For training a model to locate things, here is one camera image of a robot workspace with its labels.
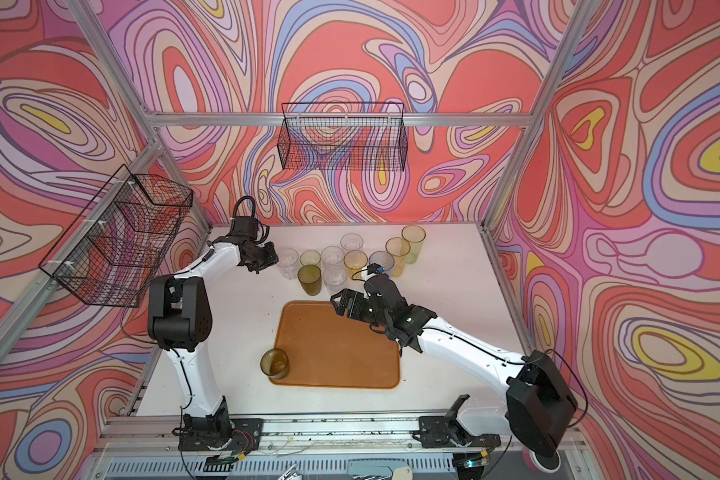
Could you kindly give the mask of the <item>clear faceted glass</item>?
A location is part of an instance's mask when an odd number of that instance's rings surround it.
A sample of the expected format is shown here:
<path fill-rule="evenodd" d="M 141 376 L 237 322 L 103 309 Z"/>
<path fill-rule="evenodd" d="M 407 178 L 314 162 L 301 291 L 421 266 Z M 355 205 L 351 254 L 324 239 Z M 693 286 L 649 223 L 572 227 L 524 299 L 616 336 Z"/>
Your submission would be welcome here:
<path fill-rule="evenodd" d="M 298 251 L 292 248 L 281 248 L 277 250 L 277 255 L 277 268 L 280 274 L 287 280 L 296 279 L 301 267 Z"/>

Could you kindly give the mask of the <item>brown plastic tray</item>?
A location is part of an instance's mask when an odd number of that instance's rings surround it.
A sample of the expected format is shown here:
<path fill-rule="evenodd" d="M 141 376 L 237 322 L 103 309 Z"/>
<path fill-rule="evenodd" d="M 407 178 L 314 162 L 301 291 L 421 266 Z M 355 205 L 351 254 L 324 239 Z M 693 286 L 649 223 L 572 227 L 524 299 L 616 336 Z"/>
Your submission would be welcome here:
<path fill-rule="evenodd" d="M 328 302 L 287 303 L 274 347 L 288 357 L 286 375 L 270 379 L 275 385 L 393 389 L 400 382 L 397 344 Z"/>

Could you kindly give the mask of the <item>clear glass back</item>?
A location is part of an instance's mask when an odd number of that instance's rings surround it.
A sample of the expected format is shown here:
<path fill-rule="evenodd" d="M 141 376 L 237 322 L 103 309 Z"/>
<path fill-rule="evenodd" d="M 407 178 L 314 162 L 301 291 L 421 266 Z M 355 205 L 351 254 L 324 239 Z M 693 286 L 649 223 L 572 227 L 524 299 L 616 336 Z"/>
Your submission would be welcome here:
<path fill-rule="evenodd" d="M 364 246 L 364 239 L 360 234 L 347 233 L 341 237 L 340 246 L 345 252 L 361 250 Z"/>

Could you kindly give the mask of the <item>short amber textured glass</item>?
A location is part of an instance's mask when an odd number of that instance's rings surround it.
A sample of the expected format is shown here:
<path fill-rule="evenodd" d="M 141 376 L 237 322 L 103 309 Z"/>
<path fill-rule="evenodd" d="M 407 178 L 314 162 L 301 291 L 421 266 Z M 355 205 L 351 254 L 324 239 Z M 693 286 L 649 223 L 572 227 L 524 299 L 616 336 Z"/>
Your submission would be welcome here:
<path fill-rule="evenodd" d="M 265 352 L 259 362 L 261 372 L 270 380 L 285 378 L 290 372 L 290 360 L 287 353 L 280 348 L 272 348 Z"/>

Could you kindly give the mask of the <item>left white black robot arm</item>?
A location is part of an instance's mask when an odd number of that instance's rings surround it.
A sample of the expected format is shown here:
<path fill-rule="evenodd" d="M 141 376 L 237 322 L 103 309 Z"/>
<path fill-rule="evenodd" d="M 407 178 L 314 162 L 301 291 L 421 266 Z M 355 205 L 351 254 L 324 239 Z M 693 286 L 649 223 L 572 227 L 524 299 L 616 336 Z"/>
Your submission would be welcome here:
<path fill-rule="evenodd" d="M 242 266 L 258 273 L 278 263 L 269 227 L 253 214 L 235 216 L 227 234 L 211 242 L 187 268 L 149 286 L 147 333 L 171 361 L 182 391 L 177 435 L 182 449 L 221 450 L 233 437 L 226 399 L 205 342 L 212 326 L 207 287 Z"/>

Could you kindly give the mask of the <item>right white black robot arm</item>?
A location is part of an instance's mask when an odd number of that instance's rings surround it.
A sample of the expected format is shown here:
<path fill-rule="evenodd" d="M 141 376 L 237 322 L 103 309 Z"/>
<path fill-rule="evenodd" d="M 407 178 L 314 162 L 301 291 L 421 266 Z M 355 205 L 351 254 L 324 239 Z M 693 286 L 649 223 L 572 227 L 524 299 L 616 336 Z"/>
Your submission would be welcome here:
<path fill-rule="evenodd" d="M 548 354 L 511 352 L 469 335 L 434 311 L 409 304 L 386 274 L 369 276 L 363 290 L 330 297 L 337 315 L 360 321 L 400 351 L 439 358 L 485 382 L 504 397 L 511 434 L 538 457 L 553 457 L 578 409 L 571 388 Z"/>

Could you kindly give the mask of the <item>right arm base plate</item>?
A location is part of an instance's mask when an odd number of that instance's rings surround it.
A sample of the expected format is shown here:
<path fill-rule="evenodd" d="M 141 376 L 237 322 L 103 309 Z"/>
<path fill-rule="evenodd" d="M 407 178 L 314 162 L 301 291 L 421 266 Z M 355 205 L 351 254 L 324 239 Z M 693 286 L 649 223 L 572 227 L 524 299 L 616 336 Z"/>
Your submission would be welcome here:
<path fill-rule="evenodd" d="M 471 448 L 481 447 L 492 450 L 502 444 L 496 434 L 474 436 L 468 433 L 456 420 L 445 416 L 421 416 L 418 429 L 412 438 L 424 448 Z"/>

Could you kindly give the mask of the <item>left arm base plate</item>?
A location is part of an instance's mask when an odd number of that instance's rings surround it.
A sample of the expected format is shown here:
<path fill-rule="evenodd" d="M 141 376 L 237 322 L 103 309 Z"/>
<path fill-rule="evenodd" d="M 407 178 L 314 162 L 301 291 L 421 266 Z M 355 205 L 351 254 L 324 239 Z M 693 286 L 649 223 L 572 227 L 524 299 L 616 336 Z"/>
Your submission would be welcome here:
<path fill-rule="evenodd" d="M 231 451 L 250 453 L 259 448 L 264 426 L 262 418 L 233 418 L 227 424 L 199 418 L 185 418 L 177 427 L 181 452 Z"/>

